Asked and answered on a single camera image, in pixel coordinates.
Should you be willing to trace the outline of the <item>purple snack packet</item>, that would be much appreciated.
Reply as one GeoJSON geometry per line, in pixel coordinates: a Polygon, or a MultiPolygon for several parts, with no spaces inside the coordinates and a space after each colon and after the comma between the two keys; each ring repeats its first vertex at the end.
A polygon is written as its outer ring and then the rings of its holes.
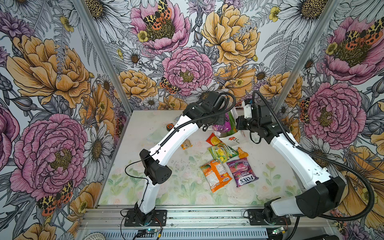
{"type": "Polygon", "coordinates": [[[227,133],[232,129],[230,123],[230,117],[228,114],[225,115],[225,121],[222,125],[213,125],[213,130],[219,133],[227,133]]]}

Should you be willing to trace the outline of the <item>white paper bag red flower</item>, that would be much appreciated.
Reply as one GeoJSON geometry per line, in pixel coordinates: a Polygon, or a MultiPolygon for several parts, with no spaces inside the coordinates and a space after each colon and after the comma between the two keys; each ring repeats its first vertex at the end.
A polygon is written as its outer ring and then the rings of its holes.
{"type": "MultiPolygon", "coordinates": [[[[239,116],[236,109],[232,109],[230,112],[232,112],[236,120],[239,116]]],[[[236,134],[233,134],[231,136],[227,136],[226,133],[223,133],[221,134],[219,139],[230,147],[239,147],[240,145],[245,144],[248,141],[248,137],[245,135],[245,131],[243,130],[238,130],[236,134]]]]}

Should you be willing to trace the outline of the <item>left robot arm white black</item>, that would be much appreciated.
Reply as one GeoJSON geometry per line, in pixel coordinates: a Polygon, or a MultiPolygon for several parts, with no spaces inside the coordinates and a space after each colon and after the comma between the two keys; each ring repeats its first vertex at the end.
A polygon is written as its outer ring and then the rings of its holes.
{"type": "Polygon", "coordinates": [[[233,94],[211,92],[205,99],[187,105],[167,135],[150,150],[143,149],[140,152],[147,181],[143,195],[134,207],[136,221],[140,225],[149,225],[154,216],[160,185],[172,175],[167,164],[176,150],[200,128],[223,123],[225,114],[235,105],[236,98],[233,94]]]}

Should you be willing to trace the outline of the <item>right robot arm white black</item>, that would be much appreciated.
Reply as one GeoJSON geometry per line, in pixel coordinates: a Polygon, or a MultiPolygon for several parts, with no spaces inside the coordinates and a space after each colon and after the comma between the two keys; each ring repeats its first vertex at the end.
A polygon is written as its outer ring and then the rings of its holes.
{"type": "Polygon", "coordinates": [[[267,106],[245,101],[242,107],[244,114],[236,120],[237,129],[257,133],[271,145],[288,162],[305,189],[300,195],[267,202],[262,211],[264,220],[273,223],[286,215],[313,219],[336,208],[346,187],[342,178],[332,177],[327,168],[300,150],[289,129],[273,121],[267,106]]]}

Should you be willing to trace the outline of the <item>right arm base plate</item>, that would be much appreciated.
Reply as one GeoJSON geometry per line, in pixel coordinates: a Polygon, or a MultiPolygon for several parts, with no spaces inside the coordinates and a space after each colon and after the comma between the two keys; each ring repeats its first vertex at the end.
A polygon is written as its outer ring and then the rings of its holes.
{"type": "Polygon", "coordinates": [[[292,224],[288,215],[276,216],[270,209],[248,209],[243,216],[249,220],[251,226],[275,226],[292,224]]]}

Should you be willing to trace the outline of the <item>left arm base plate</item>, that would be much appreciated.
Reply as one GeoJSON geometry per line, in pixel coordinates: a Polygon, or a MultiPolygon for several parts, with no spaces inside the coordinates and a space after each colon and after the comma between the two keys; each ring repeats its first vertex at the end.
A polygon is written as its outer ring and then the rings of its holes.
{"type": "Polygon", "coordinates": [[[125,227],[164,227],[167,222],[167,210],[153,210],[143,214],[140,210],[129,209],[125,215],[125,227]]]}

